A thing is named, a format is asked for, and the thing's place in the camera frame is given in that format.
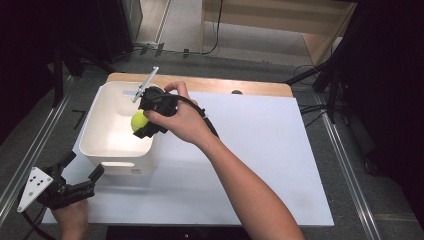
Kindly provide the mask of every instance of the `floor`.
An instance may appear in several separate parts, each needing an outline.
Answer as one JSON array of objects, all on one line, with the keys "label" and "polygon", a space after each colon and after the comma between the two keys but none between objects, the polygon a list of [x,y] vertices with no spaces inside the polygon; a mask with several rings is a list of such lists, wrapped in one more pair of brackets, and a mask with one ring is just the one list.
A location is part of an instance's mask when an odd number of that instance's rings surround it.
[{"label": "floor", "polygon": [[[143,2],[148,4],[149,0],[142,1],[142,4]],[[149,43],[155,46],[157,43],[164,43],[164,50],[179,52],[188,48],[190,52],[199,51],[198,31],[200,31],[200,26],[197,24],[199,16],[187,12],[197,13],[200,3],[201,1],[198,0],[172,0],[166,18],[164,18],[163,31],[159,35],[151,35],[151,40],[139,39],[138,44]],[[216,30],[216,27],[216,24],[208,24],[205,30],[205,49],[215,44],[216,32],[214,33],[214,29]],[[147,73],[150,72],[150,65],[160,63],[167,66],[161,68],[164,71],[163,74],[240,80],[255,79],[270,82],[283,82],[293,75],[311,68],[306,47],[298,33],[222,24],[219,36],[219,47],[209,56],[211,58],[193,56],[183,62],[182,57],[178,54],[158,58],[154,56],[153,52],[148,52],[143,56],[136,54],[136,56],[125,58],[114,64],[114,67],[125,72]],[[105,77],[106,75],[95,67],[88,66],[88,71],[83,77],[83,80],[86,81],[79,81],[74,87],[74,91],[77,91],[81,97],[71,96],[70,103],[64,110],[61,121],[58,122],[59,127],[56,127],[50,140],[45,144],[44,151],[39,156],[39,164],[48,162],[48,158],[57,158],[59,152],[72,147],[73,139],[78,131],[67,129],[75,127],[75,122],[78,121],[80,115],[71,110],[89,107],[90,101],[84,99],[94,97],[98,86],[102,84]],[[298,99],[299,104],[315,105],[319,101],[310,86],[314,80],[314,77],[310,77],[302,81],[303,83],[292,86],[294,96]],[[49,103],[52,97],[52,93],[49,93],[40,101],[28,118],[20,124],[19,129],[15,130],[7,142],[0,147],[0,160],[5,163],[1,172],[3,176],[11,178],[13,175],[11,169],[16,168],[19,160],[25,157],[26,152],[22,149],[28,149],[37,135],[36,131],[30,130],[42,126],[45,116],[50,112]],[[302,230],[307,239],[373,239],[365,234],[361,225],[359,209],[353,202],[355,195],[352,195],[352,190],[347,186],[345,173],[340,170],[341,163],[329,137],[325,115],[321,117],[318,115],[319,112],[306,114],[304,122],[307,124],[316,119],[306,130],[325,191],[328,194],[336,226]],[[402,190],[389,178],[371,176],[365,171],[364,157],[358,149],[354,136],[343,124],[340,115],[336,115],[336,121],[335,128],[357,180],[357,186],[366,200],[366,206],[369,207],[379,231],[380,237],[375,239],[424,239],[424,232],[403,197]],[[65,134],[69,140],[62,139]],[[7,184],[8,182],[1,182],[0,189],[3,191]],[[28,231],[29,227],[22,225],[22,219],[18,217],[15,219],[15,215],[8,216],[4,226],[0,228],[1,239],[3,237],[4,239],[14,239],[17,236],[22,238]],[[58,231],[54,226],[47,226],[46,229],[56,233]],[[104,239],[105,236],[105,226],[92,226],[89,239]],[[32,234],[30,239],[39,238],[36,234]]]}]

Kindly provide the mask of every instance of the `tennis ball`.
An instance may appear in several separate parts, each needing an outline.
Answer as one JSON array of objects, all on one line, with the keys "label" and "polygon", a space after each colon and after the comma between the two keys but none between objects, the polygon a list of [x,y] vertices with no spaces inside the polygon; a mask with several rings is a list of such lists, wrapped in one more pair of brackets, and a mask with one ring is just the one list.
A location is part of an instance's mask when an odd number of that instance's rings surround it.
[{"label": "tennis ball", "polygon": [[149,120],[144,116],[143,110],[138,110],[131,118],[131,128],[135,132],[144,127]]}]

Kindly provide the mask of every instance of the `forearm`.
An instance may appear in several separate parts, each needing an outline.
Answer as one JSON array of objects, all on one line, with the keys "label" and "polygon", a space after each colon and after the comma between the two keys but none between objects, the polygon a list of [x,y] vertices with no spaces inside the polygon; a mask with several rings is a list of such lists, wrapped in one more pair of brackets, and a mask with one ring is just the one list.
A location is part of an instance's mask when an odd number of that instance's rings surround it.
[{"label": "forearm", "polygon": [[303,239],[280,198],[218,138],[198,147],[211,161],[246,231],[253,239]]}]

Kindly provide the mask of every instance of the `gray floor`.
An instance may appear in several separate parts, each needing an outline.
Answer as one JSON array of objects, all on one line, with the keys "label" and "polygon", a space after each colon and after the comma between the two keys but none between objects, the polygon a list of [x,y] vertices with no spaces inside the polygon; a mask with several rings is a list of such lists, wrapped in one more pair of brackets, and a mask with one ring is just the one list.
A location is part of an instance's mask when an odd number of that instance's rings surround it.
[{"label": "gray floor", "polygon": [[[166,42],[165,46],[171,46],[171,42],[174,42],[177,37],[169,34],[169,36],[174,36],[172,40],[166,38],[165,31],[167,31],[166,28],[162,35],[162,41]],[[266,60],[273,59],[271,57],[252,59],[252,56],[255,56],[254,54],[243,55],[241,54],[243,51],[240,52],[240,55],[234,55],[234,57],[231,57],[231,54],[222,56],[192,55],[186,59],[180,54],[171,53],[162,53],[161,56],[155,57],[155,52],[149,51],[145,55],[139,55],[138,53],[129,55],[112,66],[118,71],[129,73],[149,73],[152,66],[158,65],[161,67],[161,74],[283,82],[293,76],[297,66],[308,64],[307,60],[299,61],[299,59],[304,58],[305,48],[303,42],[293,41],[292,44],[296,44],[296,47],[290,47],[290,49],[299,49],[300,53],[296,55],[295,52],[290,52],[287,55],[297,57],[288,58],[286,56],[285,58],[281,58],[283,60],[279,59],[278,61]],[[248,45],[251,47],[246,47],[247,49],[252,49],[256,46],[258,51],[261,50],[261,46],[255,44]],[[225,52],[222,49],[225,50],[225,46],[220,48],[220,53]],[[76,83],[67,106],[38,157],[37,166],[46,166],[57,161],[75,143],[81,126],[77,126],[76,129],[74,128],[80,114],[72,110],[88,110],[98,87],[107,78],[107,75],[96,66],[88,65],[86,67],[87,71]],[[306,69],[307,67],[302,67],[296,73]],[[314,78],[311,77],[304,81],[304,83],[310,84],[313,81]],[[317,103],[315,93],[311,90],[310,86],[296,84],[292,87],[292,90],[299,104],[314,105]],[[49,114],[52,99],[53,93],[50,92],[37,104],[33,111],[19,124],[0,147],[0,161],[2,163],[2,168],[0,169],[1,192],[9,184],[13,173],[36,137],[38,129],[41,128],[46,116]],[[318,112],[314,112],[304,115],[305,124],[312,121],[318,114]],[[363,165],[364,158],[350,130],[342,124],[339,116],[336,116],[336,121],[340,138],[343,141],[350,163],[353,166],[369,207],[377,221],[382,239],[424,239],[423,230],[414,218],[399,186],[389,178],[374,177],[366,173]],[[319,118],[308,126],[306,130],[324,190],[328,196],[335,226],[302,228],[302,231],[307,239],[367,239],[345,177],[340,170],[340,164],[325,128],[323,118]],[[22,239],[30,229],[28,224],[23,221],[23,218],[14,211],[15,206],[16,203],[0,228],[0,239]],[[36,214],[37,210],[38,207],[34,204],[34,207],[30,209],[32,216]],[[52,234],[58,234],[59,232],[58,227],[55,225],[42,227]],[[106,229],[106,226],[91,225],[89,239],[104,239]],[[36,234],[32,234],[30,239],[40,238]]]}]

